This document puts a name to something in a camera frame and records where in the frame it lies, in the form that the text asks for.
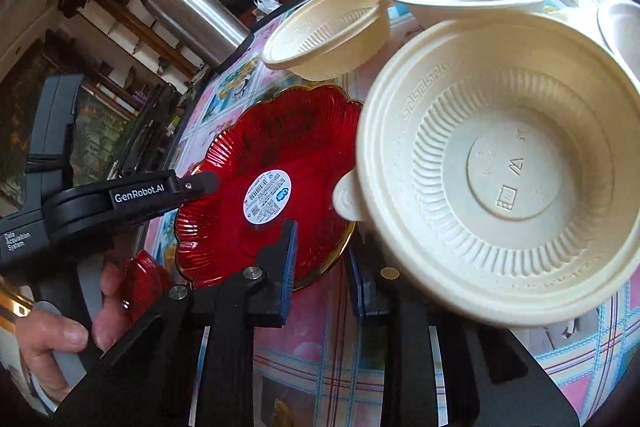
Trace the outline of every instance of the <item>red object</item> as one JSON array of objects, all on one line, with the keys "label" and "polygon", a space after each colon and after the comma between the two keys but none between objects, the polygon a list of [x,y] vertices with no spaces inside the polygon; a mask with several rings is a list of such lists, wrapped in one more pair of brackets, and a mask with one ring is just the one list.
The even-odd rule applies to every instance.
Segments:
[{"label": "red object", "polygon": [[138,320],[173,282],[171,276],[145,250],[129,261],[120,286],[131,323]]},{"label": "red object", "polygon": [[[196,168],[217,173],[220,190],[183,205],[175,219],[182,275],[202,287],[251,266],[287,218],[298,222],[296,281],[319,269],[350,226],[334,211],[332,192],[355,166],[361,108],[335,86],[291,87],[220,133]],[[273,169],[289,175],[289,200],[271,221],[252,225],[244,198],[258,176]]]}]

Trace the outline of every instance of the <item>barcode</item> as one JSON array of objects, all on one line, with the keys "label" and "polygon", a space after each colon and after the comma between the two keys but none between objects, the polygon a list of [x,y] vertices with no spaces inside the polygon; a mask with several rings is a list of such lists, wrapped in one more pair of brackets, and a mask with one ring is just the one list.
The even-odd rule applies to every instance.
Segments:
[{"label": "barcode", "polygon": [[254,201],[255,198],[257,198],[258,194],[260,193],[260,191],[265,188],[267,185],[269,184],[269,180],[267,178],[263,179],[260,184],[254,188],[254,190],[252,190],[249,193],[249,201]]}]

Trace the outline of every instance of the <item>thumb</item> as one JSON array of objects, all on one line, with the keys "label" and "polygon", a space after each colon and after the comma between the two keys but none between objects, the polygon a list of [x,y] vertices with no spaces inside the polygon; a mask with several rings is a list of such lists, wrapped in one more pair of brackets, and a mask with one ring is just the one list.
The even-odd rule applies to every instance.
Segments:
[{"label": "thumb", "polygon": [[24,361],[43,390],[58,402],[62,401],[69,387],[51,351],[82,351],[89,338],[88,331],[71,319],[36,309],[16,320],[15,336]]}]

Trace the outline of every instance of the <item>table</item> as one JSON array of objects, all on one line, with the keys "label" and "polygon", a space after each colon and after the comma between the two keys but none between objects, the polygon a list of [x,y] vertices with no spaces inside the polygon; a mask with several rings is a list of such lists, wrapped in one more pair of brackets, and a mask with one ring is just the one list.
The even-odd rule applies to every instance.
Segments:
[{"label": "table", "polygon": [[[602,43],[596,21],[602,1],[551,0],[545,12]],[[392,7],[391,38],[375,58],[340,78],[309,82],[289,71],[268,70],[260,61],[267,38],[293,10],[276,13],[268,20],[255,33],[246,53],[200,93],[170,158],[169,167],[179,176],[190,172],[216,135],[234,124],[247,108],[287,87],[337,84],[351,97],[365,100],[386,61],[422,30],[404,7]],[[145,237],[145,249],[173,271],[175,214],[170,212],[151,222]],[[640,271],[589,314],[569,323],[514,333],[584,423],[612,391],[640,343]],[[270,425],[274,413],[300,426],[379,425],[384,352],[384,331],[363,330],[354,320],[344,268],[338,263],[316,283],[294,294],[284,328],[256,330],[256,425]],[[441,373],[438,379],[442,425],[446,423],[446,406]]]}]

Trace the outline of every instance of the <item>bowl handle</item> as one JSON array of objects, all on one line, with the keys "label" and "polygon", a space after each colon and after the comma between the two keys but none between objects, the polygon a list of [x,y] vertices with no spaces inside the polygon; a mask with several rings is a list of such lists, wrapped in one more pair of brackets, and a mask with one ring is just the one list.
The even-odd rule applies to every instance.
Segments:
[{"label": "bowl handle", "polygon": [[347,172],[335,185],[332,201],[340,217],[348,221],[369,220],[356,171]]},{"label": "bowl handle", "polygon": [[378,1],[380,3],[380,6],[383,7],[383,9],[387,10],[389,8],[391,8],[392,6],[396,5],[395,1],[392,0],[380,0]]}]

